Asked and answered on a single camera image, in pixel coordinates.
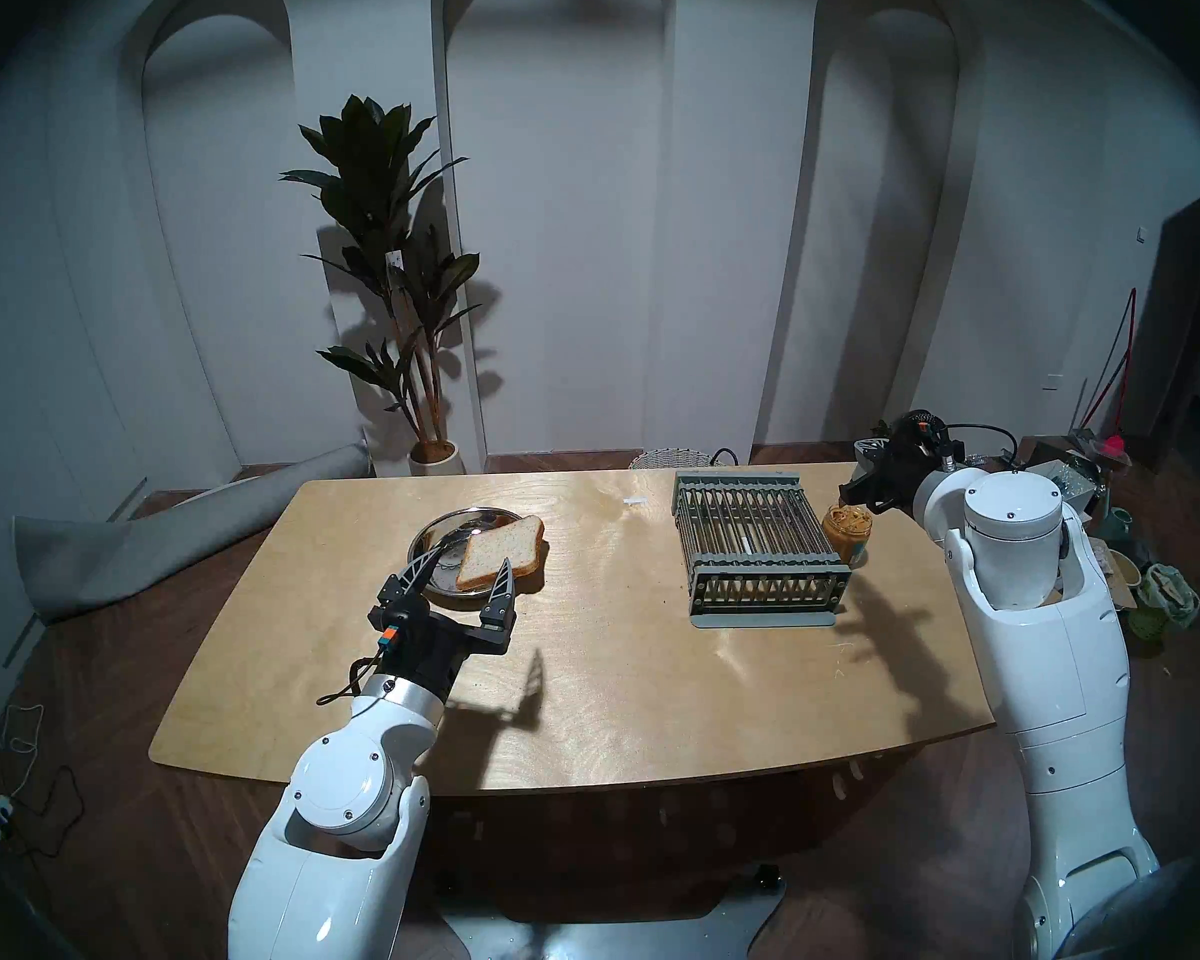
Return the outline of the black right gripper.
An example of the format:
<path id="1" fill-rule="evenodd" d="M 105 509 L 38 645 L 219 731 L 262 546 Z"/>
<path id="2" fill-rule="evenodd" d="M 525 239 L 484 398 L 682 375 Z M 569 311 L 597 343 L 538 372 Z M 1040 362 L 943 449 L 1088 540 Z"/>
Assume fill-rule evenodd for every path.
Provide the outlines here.
<path id="1" fill-rule="evenodd" d="M 922 484 L 932 474 L 952 472 L 952 436 L 932 412 L 907 412 L 898 418 L 870 473 L 839 485 L 844 508 L 881 515 L 889 510 L 914 512 Z"/>

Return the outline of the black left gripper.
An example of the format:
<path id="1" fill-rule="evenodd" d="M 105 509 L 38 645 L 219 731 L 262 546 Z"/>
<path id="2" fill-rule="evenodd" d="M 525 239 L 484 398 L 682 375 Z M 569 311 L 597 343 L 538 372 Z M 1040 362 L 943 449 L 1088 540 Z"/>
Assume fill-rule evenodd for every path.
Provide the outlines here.
<path id="1" fill-rule="evenodd" d="M 476 626 L 433 612 L 418 598 L 430 586 L 440 551 L 430 550 L 389 576 L 368 622 L 378 631 L 374 674 L 418 685 L 448 704 L 468 656 L 504 656 L 516 622 L 514 563 L 506 557 L 492 581 Z"/>

